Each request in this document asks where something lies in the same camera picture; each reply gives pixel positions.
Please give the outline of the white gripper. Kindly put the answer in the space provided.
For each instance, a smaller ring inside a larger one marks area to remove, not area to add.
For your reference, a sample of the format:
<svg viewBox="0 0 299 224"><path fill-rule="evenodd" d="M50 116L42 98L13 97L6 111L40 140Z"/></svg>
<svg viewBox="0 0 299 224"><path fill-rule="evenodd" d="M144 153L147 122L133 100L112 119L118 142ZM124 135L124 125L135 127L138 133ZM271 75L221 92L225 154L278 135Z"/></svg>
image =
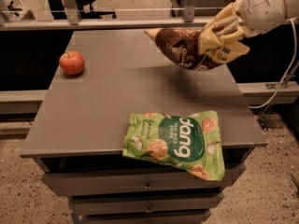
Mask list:
<svg viewBox="0 0 299 224"><path fill-rule="evenodd" d="M264 35L284 21L285 0L236 0L205 25L199 36L198 53L213 63L229 63L249 52L241 39ZM214 32L232 33L216 35Z"/></svg>

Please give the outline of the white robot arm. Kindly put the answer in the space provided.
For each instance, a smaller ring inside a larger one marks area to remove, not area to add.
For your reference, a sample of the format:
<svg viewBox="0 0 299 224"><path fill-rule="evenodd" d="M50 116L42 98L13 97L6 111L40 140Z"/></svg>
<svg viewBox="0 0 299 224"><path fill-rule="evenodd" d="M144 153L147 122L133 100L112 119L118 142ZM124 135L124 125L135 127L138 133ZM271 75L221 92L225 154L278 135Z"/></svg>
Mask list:
<svg viewBox="0 0 299 224"><path fill-rule="evenodd" d="M263 35L299 15L299 0L235 0L201 31L199 54L217 64L249 52L243 38Z"/></svg>

